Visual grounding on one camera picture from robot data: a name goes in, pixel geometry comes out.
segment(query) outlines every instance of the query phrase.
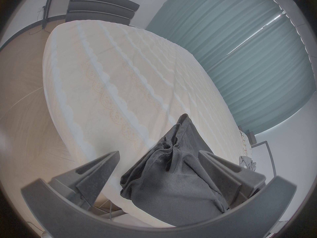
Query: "baseboard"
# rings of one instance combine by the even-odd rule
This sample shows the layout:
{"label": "baseboard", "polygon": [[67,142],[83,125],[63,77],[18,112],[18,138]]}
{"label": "baseboard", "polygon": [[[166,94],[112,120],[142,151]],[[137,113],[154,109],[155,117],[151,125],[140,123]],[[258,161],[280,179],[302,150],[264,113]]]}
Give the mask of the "baseboard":
{"label": "baseboard", "polygon": [[[54,17],[50,17],[47,18],[47,22],[52,22],[52,21],[56,21],[56,20],[61,20],[61,19],[65,19],[66,15],[58,15],[58,16],[54,16]],[[36,26],[40,26],[42,25],[42,20],[34,22],[26,27],[24,27],[23,29],[21,29],[20,31],[16,32],[14,35],[12,35],[1,47],[0,47],[0,52],[1,50],[8,45],[13,39],[15,39],[16,37],[18,37],[20,34],[23,34],[24,32],[36,27]]]}

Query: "curtain fold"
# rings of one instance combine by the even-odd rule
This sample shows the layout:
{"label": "curtain fold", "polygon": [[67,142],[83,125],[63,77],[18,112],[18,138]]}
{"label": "curtain fold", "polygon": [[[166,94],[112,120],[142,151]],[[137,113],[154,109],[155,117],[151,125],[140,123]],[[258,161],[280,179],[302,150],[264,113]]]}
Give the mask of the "curtain fold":
{"label": "curtain fold", "polygon": [[273,0],[168,0],[147,30],[192,53],[237,125],[257,134],[290,117],[316,90],[305,46],[281,13]]}

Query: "gray cloth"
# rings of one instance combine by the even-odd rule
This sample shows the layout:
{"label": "gray cloth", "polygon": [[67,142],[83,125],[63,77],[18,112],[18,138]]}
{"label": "gray cloth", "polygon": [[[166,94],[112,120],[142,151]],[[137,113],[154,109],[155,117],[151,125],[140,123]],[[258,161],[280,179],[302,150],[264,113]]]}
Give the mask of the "gray cloth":
{"label": "gray cloth", "polygon": [[240,156],[239,165],[240,167],[246,167],[252,171],[256,170],[256,162],[253,162],[253,160],[248,156]]}
{"label": "gray cloth", "polygon": [[209,220],[228,204],[198,160],[212,153],[187,114],[121,177],[121,196],[174,226]]}

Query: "white wall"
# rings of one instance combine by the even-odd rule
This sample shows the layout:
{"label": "white wall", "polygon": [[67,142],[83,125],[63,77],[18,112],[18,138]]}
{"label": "white wall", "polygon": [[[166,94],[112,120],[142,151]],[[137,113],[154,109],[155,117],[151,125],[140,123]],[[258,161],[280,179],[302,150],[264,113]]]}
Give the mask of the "white wall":
{"label": "white wall", "polygon": [[293,116],[256,135],[267,140],[276,174],[297,185],[281,221],[289,220],[305,199],[317,175],[317,93]]}
{"label": "white wall", "polygon": [[0,46],[24,27],[42,19],[47,0],[22,0],[2,32]]}
{"label": "white wall", "polygon": [[[24,27],[41,20],[43,10],[38,13],[39,8],[45,6],[47,0],[23,0],[14,11],[9,22],[6,24],[0,41],[2,46],[12,35]],[[130,0],[140,5],[131,25],[139,28],[146,28],[155,14],[167,0]],[[48,17],[66,14],[69,0],[52,0]]]}

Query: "mattress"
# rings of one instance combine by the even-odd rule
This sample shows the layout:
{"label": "mattress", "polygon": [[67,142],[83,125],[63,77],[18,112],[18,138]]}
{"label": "mattress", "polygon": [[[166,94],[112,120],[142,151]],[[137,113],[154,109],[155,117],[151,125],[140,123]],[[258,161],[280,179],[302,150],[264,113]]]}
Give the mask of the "mattress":
{"label": "mattress", "polygon": [[187,113],[214,154],[244,155],[239,129],[191,53],[151,32],[103,21],[72,21],[50,34],[44,92],[53,123],[82,165],[112,151],[120,162],[103,194],[154,227],[169,227],[120,196],[120,178]]}

